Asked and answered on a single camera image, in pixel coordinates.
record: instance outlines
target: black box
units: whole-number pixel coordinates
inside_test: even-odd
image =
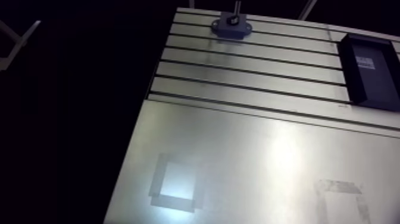
[[[338,48],[350,100],[400,111],[400,61],[392,42],[347,34]]]

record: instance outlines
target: dark background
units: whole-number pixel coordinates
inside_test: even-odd
[[[305,2],[243,1],[242,12],[297,18]],[[218,11],[233,5],[195,2]],[[188,2],[0,3],[0,20],[20,35],[42,20],[0,72],[2,203],[10,223],[102,223],[177,6]],[[308,20],[400,36],[395,8],[319,0]]]

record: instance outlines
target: square tape mark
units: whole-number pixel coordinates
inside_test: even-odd
[[[204,197],[201,165],[176,154],[161,153],[150,186],[151,205],[195,212]]]
[[[354,183],[320,180],[315,191],[318,224],[371,224],[365,198]]]

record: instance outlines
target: aluminum surface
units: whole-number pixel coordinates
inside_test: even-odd
[[[220,15],[220,12],[216,12],[216,11],[190,9],[190,8],[178,8],[177,12],[195,13],[195,14],[213,15],[213,16]],[[266,17],[266,16],[260,16],[260,15],[247,15],[247,19],[273,22],[273,23],[292,24],[292,25],[305,26],[305,27],[314,27],[314,28],[319,28],[319,29],[334,30],[334,31],[342,32],[342,33],[358,33],[358,34],[362,34],[362,35],[374,36],[377,38],[383,38],[383,39],[400,42],[400,37],[398,37],[398,36],[387,35],[387,34],[372,32],[372,31],[368,31],[368,30],[360,30],[360,29],[355,29],[355,28],[350,28],[350,27],[335,26],[335,25],[322,24],[322,23],[314,23],[314,22],[310,22],[310,21],[291,20],[291,19],[286,19],[286,18]]]
[[[156,77],[152,91],[400,129],[399,114],[268,92]]]
[[[197,14],[183,14],[177,13],[174,17],[175,23],[195,24],[201,26],[209,26],[218,17],[216,15],[197,15]],[[308,26],[299,26],[297,23],[275,23],[273,21],[259,21],[249,20],[253,26],[253,31],[261,33],[272,33],[277,35],[289,35],[297,38],[310,38],[327,42],[340,42],[345,36],[346,32],[335,31],[329,29],[313,28]],[[375,32],[367,32],[363,30],[349,28],[351,33],[358,33],[367,36],[374,36],[376,38],[383,38],[392,40],[393,46],[397,52],[400,52],[400,38],[391,35],[384,35]]]
[[[160,62],[157,74],[192,80],[209,81],[222,84],[237,85],[265,91],[276,91],[287,94],[298,94],[337,101],[349,101],[347,89],[344,86],[325,85],[321,83],[304,82],[301,80],[284,79],[241,71],[215,69],[204,66],[193,66]]]
[[[336,43],[400,38],[248,15],[226,41],[218,15],[178,8],[105,223],[392,224],[400,114],[351,105]]]
[[[228,69],[276,74],[294,79],[314,80],[316,82],[336,84],[345,83],[343,72],[339,70],[281,63],[277,61],[266,61],[254,58],[173,48],[165,48],[161,58],[163,60],[182,61],[186,63],[219,66]]]
[[[170,32],[173,34],[191,35],[205,38],[217,37],[210,31],[209,27],[191,26],[186,24],[172,24]],[[252,33],[251,35],[246,36],[241,42],[267,46],[279,46],[284,48],[293,48],[329,54],[338,54],[338,48],[335,43],[315,41],[303,38],[292,38],[289,36],[279,36],[266,33]]]
[[[209,26],[215,19],[216,17],[207,15],[177,13],[175,14],[174,22]],[[248,23],[251,24],[253,31],[255,32],[278,33],[281,35],[299,36],[303,38],[314,38],[327,41],[331,39],[328,30],[250,20]]]
[[[395,138],[145,101],[105,223],[390,223],[400,199],[399,145]],[[163,155],[174,158],[160,186],[167,195],[150,195]],[[205,178],[201,208],[172,209],[198,178],[195,167]],[[171,204],[152,205],[171,194]]]
[[[245,43],[231,41],[171,35],[168,37],[166,45],[179,48],[200,49],[225,54],[265,58],[266,60],[272,59],[294,63],[304,63],[312,66],[324,66],[334,69],[342,68],[340,58],[335,55],[324,55],[268,46],[248,45]]]
[[[236,113],[236,114],[246,114],[249,116],[284,120],[284,121],[288,121],[288,122],[302,123],[302,124],[308,124],[308,125],[319,126],[319,127],[329,127],[329,128],[334,128],[334,129],[351,130],[354,132],[381,135],[381,136],[387,136],[387,137],[392,137],[392,138],[400,138],[400,132],[395,131],[395,130],[382,129],[382,128],[377,128],[377,127],[369,127],[369,126],[363,126],[363,125],[356,125],[353,123],[337,122],[337,121],[333,121],[333,120],[323,120],[323,119],[318,119],[318,118],[297,116],[297,115],[293,115],[293,114],[285,114],[285,113],[274,112],[274,111],[257,110],[257,109],[251,109],[251,108],[246,108],[246,107],[238,107],[238,106],[234,106],[234,105],[226,105],[226,104],[219,104],[219,103],[214,103],[214,102],[206,102],[206,101],[199,101],[199,100],[194,100],[194,99],[185,99],[185,98],[178,98],[178,97],[169,97],[169,96],[158,95],[158,94],[149,94],[148,99],[151,99],[154,101],[159,101],[159,102],[168,102],[168,103],[178,104],[178,105],[189,105],[189,106],[199,107],[199,108],[208,108],[208,109],[212,109],[212,110],[226,111],[226,112]]]

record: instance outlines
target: label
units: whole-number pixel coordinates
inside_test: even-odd
[[[374,61],[372,58],[364,58],[360,56],[355,56],[355,59],[357,61],[358,67],[364,68],[364,69],[373,69],[375,70],[375,65]]]

